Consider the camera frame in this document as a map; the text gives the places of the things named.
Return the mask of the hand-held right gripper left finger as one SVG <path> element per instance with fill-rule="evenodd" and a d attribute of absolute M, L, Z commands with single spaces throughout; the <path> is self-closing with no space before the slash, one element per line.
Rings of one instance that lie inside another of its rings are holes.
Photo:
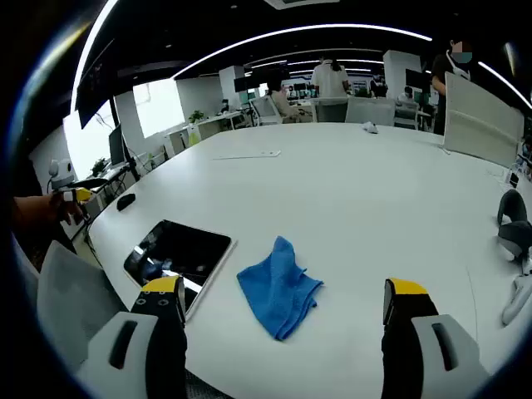
<path fill-rule="evenodd" d="M 185 285 L 157 278 L 90 340 L 78 381 L 94 398 L 185 398 Z"/>

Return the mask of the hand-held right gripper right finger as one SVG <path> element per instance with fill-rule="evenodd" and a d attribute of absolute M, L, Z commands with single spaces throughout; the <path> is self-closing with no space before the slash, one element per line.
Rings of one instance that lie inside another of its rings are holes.
<path fill-rule="evenodd" d="M 420 284 L 385 281 L 382 324 L 383 398 L 472 398 L 489 379 L 476 341 Z"/>

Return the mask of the person's left hand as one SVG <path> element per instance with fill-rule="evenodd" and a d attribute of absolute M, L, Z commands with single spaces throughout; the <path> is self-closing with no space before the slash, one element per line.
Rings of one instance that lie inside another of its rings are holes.
<path fill-rule="evenodd" d="M 65 200 L 65 193 L 49 194 L 47 198 L 47 220 L 51 222 L 65 222 L 68 225 L 78 225 L 83 219 L 83 213 L 75 200 Z"/>

